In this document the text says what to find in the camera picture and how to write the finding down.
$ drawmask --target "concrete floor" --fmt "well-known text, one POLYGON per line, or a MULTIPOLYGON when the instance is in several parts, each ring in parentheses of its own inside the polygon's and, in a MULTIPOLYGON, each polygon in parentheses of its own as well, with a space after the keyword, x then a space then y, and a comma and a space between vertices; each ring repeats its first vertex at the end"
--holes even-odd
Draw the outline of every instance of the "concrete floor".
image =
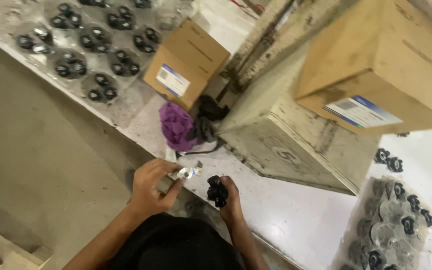
MULTIPOLYGON (((0 50, 0 235, 62 268, 125 206, 127 170, 154 157, 0 50)), ((170 180, 164 179, 161 188, 170 180)), ((183 189, 170 213, 186 216, 183 189)), ((218 212, 207 213, 229 239, 218 212)), ((258 241, 265 259, 296 269, 258 241)))

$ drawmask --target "black cloth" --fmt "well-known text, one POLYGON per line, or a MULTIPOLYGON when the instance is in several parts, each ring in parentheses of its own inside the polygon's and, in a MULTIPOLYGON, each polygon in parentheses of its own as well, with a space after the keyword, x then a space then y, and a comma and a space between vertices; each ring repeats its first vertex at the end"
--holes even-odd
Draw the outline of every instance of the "black cloth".
POLYGON ((110 270, 243 270, 241 256, 202 220, 158 214, 144 221, 110 270))

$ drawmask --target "person's right hand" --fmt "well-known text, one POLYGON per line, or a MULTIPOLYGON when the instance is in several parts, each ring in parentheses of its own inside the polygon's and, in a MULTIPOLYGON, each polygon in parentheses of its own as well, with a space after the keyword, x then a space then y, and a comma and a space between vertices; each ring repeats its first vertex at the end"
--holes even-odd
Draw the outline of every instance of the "person's right hand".
POLYGON ((226 223, 226 226, 232 227, 237 222, 244 222, 243 210, 241 209, 240 191, 229 176, 221 176, 221 183, 228 192, 226 205, 219 208, 219 214, 226 223))

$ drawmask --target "plastic blister pack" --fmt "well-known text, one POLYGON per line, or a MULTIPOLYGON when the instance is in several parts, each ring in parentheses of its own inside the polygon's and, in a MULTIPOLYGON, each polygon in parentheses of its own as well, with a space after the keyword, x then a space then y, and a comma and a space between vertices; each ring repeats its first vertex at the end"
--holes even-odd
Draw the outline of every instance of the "plastic blister pack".
POLYGON ((432 208, 404 181, 371 178, 330 270, 418 270, 432 252, 432 208))

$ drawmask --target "white work surface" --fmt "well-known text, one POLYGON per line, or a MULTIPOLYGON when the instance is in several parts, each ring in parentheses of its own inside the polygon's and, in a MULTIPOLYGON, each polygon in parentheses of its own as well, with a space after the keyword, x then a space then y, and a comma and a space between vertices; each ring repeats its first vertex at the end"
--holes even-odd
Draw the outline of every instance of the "white work surface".
MULTIPOLYGON (((250 16, 226 0, 202 1, 200 14, 195 20, 231 53, 237 51, 254 26, 250 16)), ((132 86, 130 90, 140 99, 129 105, 137 113, 129 114, 132 115, 129 119, 118 119, 122 114, 95 109, 80 95, 65 89, 30 64, 25 56, 1 38, 0 48, 154 156, 165 156, 166 140, 161 133, 158 113, 165 100, 150 86, 145 83, 132 86)), ((401 175, 423 196, 423 200, 431 203, 432 131, 412 132, 407 138, 387 135, 383 137, 381 147, 401 158, 405 171, 390 173, 384 165, 373 164, 368 176, 401 175)), ((240 191, 245 219, 256 236, 304 270, 325 270, 330 265, 356 197, 261 177, 224 148, 211 154, 184 156, 179 160, 187 166, 194 166, 197 161, 203 164, 202 175, 185 183, 187 189, 207 200, 206 180, 213 175, 231 176, 240 191)))

